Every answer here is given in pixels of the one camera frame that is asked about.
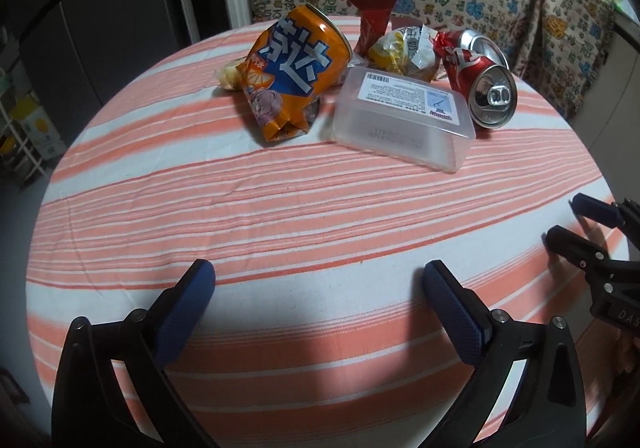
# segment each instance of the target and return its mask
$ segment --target blue rubber gripper pad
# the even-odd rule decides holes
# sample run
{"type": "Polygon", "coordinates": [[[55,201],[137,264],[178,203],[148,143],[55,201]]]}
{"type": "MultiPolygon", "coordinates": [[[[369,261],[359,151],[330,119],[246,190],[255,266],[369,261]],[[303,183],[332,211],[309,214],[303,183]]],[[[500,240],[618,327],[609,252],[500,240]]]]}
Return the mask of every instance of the blue rubber gripper pad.
{"type": "Polygon", "coordinates": [[[216,283],[210,262],[203,262],[156,331],[154,357],[160,367],[177,361],[207,308],[216,283]]]}
{"type": "Polygon", "coordinates": [[[584,193],[578,193],[574,196],[574,200],[571,201],[571,209],[576,215],[599,222],[607,228],[613,229],[623,224],[620,211],[615,206],[584,193]]]}
{"type": "Polygon", "coordinates": [[[482,361],[482,349],[487,338],[484,337],[482,327],[476,323],[463,301],[456,295],[457,290],[464,290],[462,286],[446,266],[436,260],[424,266],[422,290],[449,335],[460,360],[477,368],[482,361]],[[446,273],[442,274],[434,265],[435,262],[440,263],[440,271],[444,268],[453,281],[446,280],[446,273]]]}

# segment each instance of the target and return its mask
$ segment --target barcode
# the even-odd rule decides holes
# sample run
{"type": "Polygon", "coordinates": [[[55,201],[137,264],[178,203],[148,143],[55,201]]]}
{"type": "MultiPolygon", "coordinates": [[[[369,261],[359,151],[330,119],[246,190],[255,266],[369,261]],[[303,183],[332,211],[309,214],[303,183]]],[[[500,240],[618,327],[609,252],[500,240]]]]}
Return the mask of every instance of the barcode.
{"type": "Polygon", "coordinates": [[[367,73],[367,78],[369,78],[369,80],[375,80],[377,82],[389,83],[388,76],[383,76],[382,74],[367,73]]]}

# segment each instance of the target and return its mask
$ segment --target crushed orange drink can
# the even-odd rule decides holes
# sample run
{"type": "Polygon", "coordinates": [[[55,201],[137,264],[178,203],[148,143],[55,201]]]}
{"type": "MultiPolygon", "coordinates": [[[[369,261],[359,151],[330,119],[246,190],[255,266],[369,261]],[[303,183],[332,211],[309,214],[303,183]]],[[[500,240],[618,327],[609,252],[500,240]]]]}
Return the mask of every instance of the crushed orange drink can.
{"type": "Polygon", "coordinates": [[[267,141],[305,134],[305,107],[340,77],[351,60],[342,32],[311,4],[265,30],[238,66],[240,84],[267,141]]]}

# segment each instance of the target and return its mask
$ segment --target translucent plastic box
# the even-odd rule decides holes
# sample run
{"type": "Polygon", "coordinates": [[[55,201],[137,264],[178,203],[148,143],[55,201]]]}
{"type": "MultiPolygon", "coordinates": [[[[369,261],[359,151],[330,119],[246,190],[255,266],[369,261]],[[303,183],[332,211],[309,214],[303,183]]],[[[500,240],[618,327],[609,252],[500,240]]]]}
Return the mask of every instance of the translucent plastic box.
{"type": "Polygon", "coordinates": [[[338,94],[333,137],[353,148],[455,172],[476,132],[459,92],[354,67],[338,94]]]}

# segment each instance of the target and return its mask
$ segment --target round table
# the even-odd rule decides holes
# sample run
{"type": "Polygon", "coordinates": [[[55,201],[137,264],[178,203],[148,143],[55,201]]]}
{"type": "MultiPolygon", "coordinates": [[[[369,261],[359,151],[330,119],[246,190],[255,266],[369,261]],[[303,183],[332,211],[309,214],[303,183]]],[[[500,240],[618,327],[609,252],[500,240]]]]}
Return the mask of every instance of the round table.
{"type": "MultiPolygon", "coordinates": [[[[359,20],[335,21],[354,43],[359,20]]],[[[489,308],[567,318],[592,425],[613,338],[588,313],[583,274],[550,259],[541,236],[554,224],[581,230],[568,205],[576,192],[612,197],[568,124],[518,81],[511,122],[479,134],[464,166],[447,174],[330,142],[330,92],[309,135],[265,146],[244,96],[219,88],[215,72],[268,25],[152,67],[60,161],[26,282],[49,399],[74,317],[121,320],[206,258],[215,294],[167,373],[216,441],[415,447],[470,374],[416,284],[439,258],[489,308]]],[[[602,232],[612,255],[628,258],[620,232],[602,232]]],[[[482,434],[498,427],[509,392],[482,434]]]]}

